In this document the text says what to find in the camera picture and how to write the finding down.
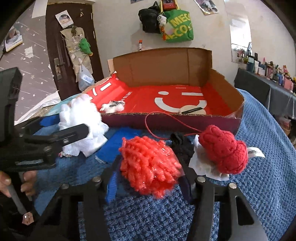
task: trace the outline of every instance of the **door lock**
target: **door lock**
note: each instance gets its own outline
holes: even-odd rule
[[[65,63],[60,63],[59,58],[54,59],[54,68],[57,75],[57,80],[60,80],[62,78],[61,68],[60,66],[64,65]]]

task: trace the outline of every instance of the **fingernail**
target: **fingernail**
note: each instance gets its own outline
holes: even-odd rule
[[[4,181],[4,182],[5,182],[5,184],[6,184],[6,185],[10,185],[10,184],[11,184],[11,179],[10,179],[10,178],[8,178],[8,179],[5,179],[5,181]]]

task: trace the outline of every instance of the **table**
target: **table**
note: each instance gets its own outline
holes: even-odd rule
[[[239,68],[234,80],[236,88],[248,91],[273,115],[296,119],[296,96],[265,77]]]

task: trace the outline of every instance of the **white paper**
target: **white paper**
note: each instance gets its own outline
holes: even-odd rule
[[[248,158],[252,158],[252,157],[256,157],[256,156],[261,156],[261,157],[265,158],[265,155],[257,147],[248,147],[247,151],[248,151]]]
[[[59,21],[62,28],[66,28],[71,24],[74,24],[72,18],[70,17],[67,10],[60,12],[56,15],[57,20]]]
[[[26,56],[26,58],[32,58],[32,57],[34,57],[33,47],[32,46],[25,49],[25,56]]]
[[[46,15],[46,7],[48,0],[36,0],[33,8],[32,18]]]
[[[189,162],[189,167],[193,168],[197,175],[206,175],[218,181],[228,181],[229,174],[219,172],[216,165],[207,157],[205,149],[198,141],[198,135],[194,138],[194,154]]]

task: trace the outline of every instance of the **miffy label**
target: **miffy label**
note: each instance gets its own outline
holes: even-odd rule
[[[256,157],[256,156],[261,156],[261,157],[265,158],[262,151],[257,147],[247,147],[247,151],[248,151],[248,158],[252,158],[252,157]]]

